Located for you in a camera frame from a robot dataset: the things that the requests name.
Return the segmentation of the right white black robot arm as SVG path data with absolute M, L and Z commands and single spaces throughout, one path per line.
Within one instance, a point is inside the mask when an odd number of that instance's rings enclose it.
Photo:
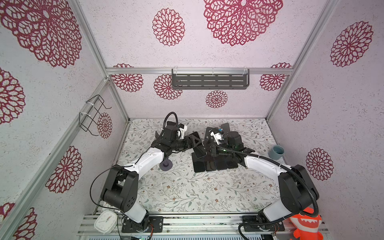
M 207 152 L 212 157 L 225 157 L 238 165 L 253 169 L 273 180 L 280 198 L 258 213 L 261 224 L 275 224 L 294 215 L 319 215 L 317 200 L 320 195 L 307 170 L 301 165 L 289 166 L 256 154 L 246 148 L 238 132 L 224 128 L 207 128 Z

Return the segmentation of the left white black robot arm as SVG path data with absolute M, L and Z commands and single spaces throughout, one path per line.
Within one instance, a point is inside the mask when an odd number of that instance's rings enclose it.
M 109 170 L 101 200 L 118 209 L 135 224 L 146 225 L 149 212 L 137 201 L 139 180 L 173 153 L 193 149 L 199 157 L 205 156 L 199 133 L 186 135 L 187 129 L 186 125 L 178 122 L 167 122 L 160 133 L 155 133 L 155 140 L 147 151 L 132 165 L 114 165 Z

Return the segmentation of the grey phone stand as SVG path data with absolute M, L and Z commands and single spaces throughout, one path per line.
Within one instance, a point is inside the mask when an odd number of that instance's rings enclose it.
M 173 163 L 169 159 L 165 159 L 160 163 L 160 169 L 164 172 L 169 171 L 173 167 Z

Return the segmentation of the black smartphone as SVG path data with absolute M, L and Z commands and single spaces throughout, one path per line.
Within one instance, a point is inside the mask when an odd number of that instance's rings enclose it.
M 231 157 L 225 158 L 225 162 L 228 169 L 238 168 L 238 163 Z
M 207 151 L 202 142 L 198 142 L 196 145 L 194 145 L 193 150 L 196 158 L 198 159 L 201 159 L 207 155 Z
M 205 160 L 204 163 L 205 163 L 206 172 L 213 172 L 213 171 L 217 170 L 217 167 L 216 167 L 214 160 L 208 159 L 208 160 Z
M 195 153 L 192 153 L 192 160 L 195 173 L 202 173 L 206 171 L 203 158 L 198 158 Z
M 214 161 L 218 171 L 226 170 L 228 168 L 225 156 L 215 157 Z

